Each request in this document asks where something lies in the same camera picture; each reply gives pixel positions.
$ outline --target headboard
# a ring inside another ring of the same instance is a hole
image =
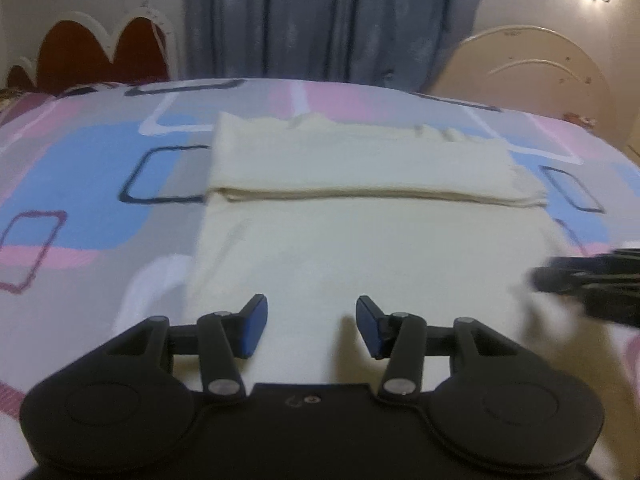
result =
[[[109,34],[88,14],[73,11],[57,17],[36,61],[19,57],[11,64],[6,85],[59,94],[79,84],[139,84],[177,75],[174,30],[160,12],[134,10]]]
[[[609,85],[596,63],[546,28],[513,25],[468,38],[423,91],[558,119],[591,118],[597,136],[616,147],[624,143]]]

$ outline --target white towel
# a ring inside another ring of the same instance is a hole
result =
[[[391,196],[545,204],[544,186],[514,163],[503,141],[452,129],[222,113],[213,157],[209,192],[228,200]]]

